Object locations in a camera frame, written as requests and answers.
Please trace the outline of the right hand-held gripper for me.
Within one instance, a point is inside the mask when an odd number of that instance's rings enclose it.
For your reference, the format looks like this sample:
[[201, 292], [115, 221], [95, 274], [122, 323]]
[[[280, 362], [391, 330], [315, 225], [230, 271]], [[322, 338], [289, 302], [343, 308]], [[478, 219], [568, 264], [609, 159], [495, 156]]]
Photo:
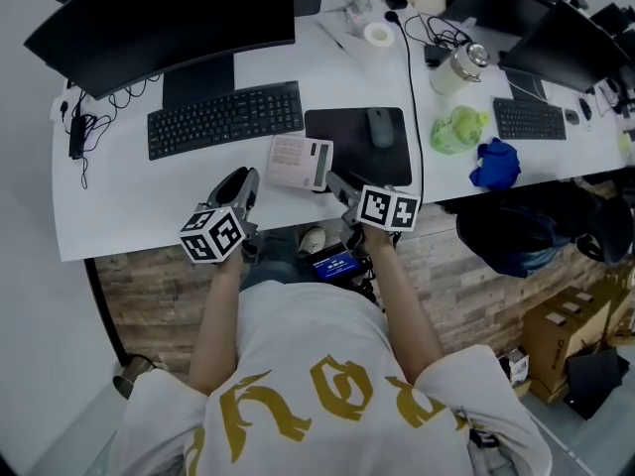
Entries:
[[372, 185], [359, 191], [334, 171], [329, 171], [325, 180], [336, 199], [347, 206], [341, 217], [345, 228], [340, 236], [347, 250], [353, 252], [362, 245], [363, 224], [388, 233], [414, 231], [421, 207], [418, 196]]

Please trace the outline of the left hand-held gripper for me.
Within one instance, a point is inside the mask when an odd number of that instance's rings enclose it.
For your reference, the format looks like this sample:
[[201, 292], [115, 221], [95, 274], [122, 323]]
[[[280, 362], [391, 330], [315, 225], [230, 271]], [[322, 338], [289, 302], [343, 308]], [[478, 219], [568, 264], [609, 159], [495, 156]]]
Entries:
[[221, 264], [234, 250], [254, 263], [259, 252], [257, 225], [248, 220], [256, 204], [260, 175], [255, 168], [237, 169], [196, 206], [179, 233], [182, 247], [195, 264]]

